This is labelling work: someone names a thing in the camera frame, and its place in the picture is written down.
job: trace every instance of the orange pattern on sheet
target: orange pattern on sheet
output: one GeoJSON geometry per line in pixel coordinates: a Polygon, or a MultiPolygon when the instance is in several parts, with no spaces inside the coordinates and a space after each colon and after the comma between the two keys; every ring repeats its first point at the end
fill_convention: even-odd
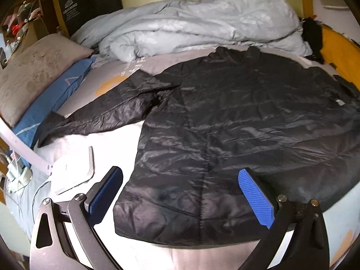
{"type": "Polygon", "coordinates": [[[339,246],[339,249],[336,251],[334,257],[332,258],[330,262],[330,266],[332,266],[337,260],[341,258],[341,256],[349,249],[349,247],[354,242],[354,232],[350,229],[345,238],[343,239],[341,245],[339,246]]]}
{"type": "Polygon", "coordinates": [[[118,75],[107,81],[105,81],[101,86],[96,90],[95,95],[97,97],[107,93],[110,89],[114,88],[121,82],[123,82],[128,76],[127,75],[118,75]]]}

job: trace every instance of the mattress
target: mattress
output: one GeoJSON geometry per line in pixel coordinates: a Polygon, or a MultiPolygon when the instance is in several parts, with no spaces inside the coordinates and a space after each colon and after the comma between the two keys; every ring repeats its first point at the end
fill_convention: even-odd
{"type": "MultiPolygon", "coordinates": [[[[106,64],[103,66],[105,69],[96,68],[89,72],[88,76],[82,82],[78,90],[63,104],[58,112],[64,116],[73,113],[75,110],[94,100],[102,93],[105,93],[107,90],[111,89],[113,86],[117,85],[140,68],[148,73],[157,74],[162,72],[168,66],[196,57],[206,56],[214,50],[215,48],[208,48],[203,50],[188,51],[180,54],[160,55],[147,59],[140,59],[128,64],[124,64],[119,61],[106,64]]],[[[311,62],[302,57],[292,56],[276,50],[264,49],[262,51],[290,57],[306,68],[310,66],[320,66],[329,74],[336,74],[336,71],[329,65],[319,65],[318,63],[311,62]]],[[[114,201],[104,220],[102,223],[95,226],[95,230],[109,252],[118,261],[121,267],[123,267],[123,269],[238,269],[241,263],[252,252],[257,242],[222,247],[170,247],[130,240],[115,234],[112,208],[134,169],[137,143],[142,123],[143,122],[139,122],[111,132],[95,133],[88,136],[69,135],[57,139],[54,143],[48,146],[35,149],[35,151],[45,160],[54,162],[61,156],[67,154],[69,151],[88,149],[88,146],[92,146],[94,151],[95,173],[93,178],[87,183],[72,188],[71,190],[58,196],[51,191],[49,186],[45,186],[36,196],[34,213],[36,214],[41,200],[45,197],[49,196],[55,202],[70,200],[77,193],[87,192],[95,182],[102,179],[112,166],[118,166],[121,167],[124,173],[123,185],[117,196],[114,198],[114,201]]],[[[33,172],[34,181],[32,180],[25,188],[23,196],[20,200],[22,214],[16,213],[17,207],[14,202],[12,202],[12,205],[8,205],[11,207],[11,211],[15,212],[15,215],[18,216],[17,220],[23,228],[32,228],[33,226],[31,205],[28,200],[29,198],[30,200],[32,199],[32,194],[34,194],[37,186],[46,179],[46,177],[35,169],[33,169],[33,172]]],[[[348,212],[345,210],[346,206],[341,204],[339,205],[338,202],[324,215],[327,229],[331,234],[329,242],[332,259],[335,259],[337,255],[339,255],[339,245],[342,243],[344,237],[347,236],[348,232],[350,232],[351,236],[350,241],[359,233],[359,192],[360,185],[358,184],[340,201],[342,202],[343,200],[346,200],[346,202],[357,204],[353,211],[348,212]]],[[[67,230],[79,260],[85,265],[91,267],[70,224],[67,225],[67,230]]],[[[287,233],[286,238],[280,247],[280,251],[276,259],[274,259],[272,265],[275,265],[281,260],[281,252],[284,253],[291,235],[292,232],[287,233]]]]}

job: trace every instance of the screw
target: screw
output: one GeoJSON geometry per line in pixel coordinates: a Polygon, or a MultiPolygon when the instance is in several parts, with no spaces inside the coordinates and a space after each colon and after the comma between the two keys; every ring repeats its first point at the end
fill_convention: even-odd
{"type": "Polygon", "coordinates": [[[311,203],[312,206],[315,206],[315,207],[319,206],[319,201],[318,200],[311,199],[310,203],[311,203]]]}
{"type": "Polygon", "coordinates": [[[44,200],[43,200],[43,205],[47,205],[47,204],[49,204],[50,203],[50,198],[45,198],[44,200]]]}
{"type": "Polygon", "coordinates": [[[279,202],[286,202],[287,200],[288,200],[288,198],[285,195],[283,195],[283,194],[278,195],[279,202]]]}
{"type": "Polygon", "coordinates": [[[75,195],[75,200],[76,201],[80,201],[82,199],[84,199],[85,195],[83,193],[77,194],[75,195]]]}

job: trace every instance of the blue gripper pad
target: blue gripper pad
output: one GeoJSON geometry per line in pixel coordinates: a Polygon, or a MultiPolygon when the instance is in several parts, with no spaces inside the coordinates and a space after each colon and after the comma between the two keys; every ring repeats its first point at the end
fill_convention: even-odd
{"type": "Polygon", "coordinates": [[[89,204],[88,223],[91,226],[102,222],[123,182],[123,173],[119,167],[112,167],[109,177],[89,204]]]}
{"type": "Polygon", "coordinates": [[[275,210],[277,209],[275,199],[269,195],[249,168],[239,171],[238,181],[240,189],[243,191],[259,223],[270,228],[275,220],[275,210]]]}

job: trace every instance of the blue pillowcase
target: blue pillowcase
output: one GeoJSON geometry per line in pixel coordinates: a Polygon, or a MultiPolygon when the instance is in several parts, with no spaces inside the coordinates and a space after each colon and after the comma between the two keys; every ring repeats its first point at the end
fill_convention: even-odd
{"type": "Polygon", "coordinates": [[[93,61],[94,58],[86,58],[74,63],[30,105],[12,129],[21,141],[31,147],[37,127],[78,89],[93,61]]]}

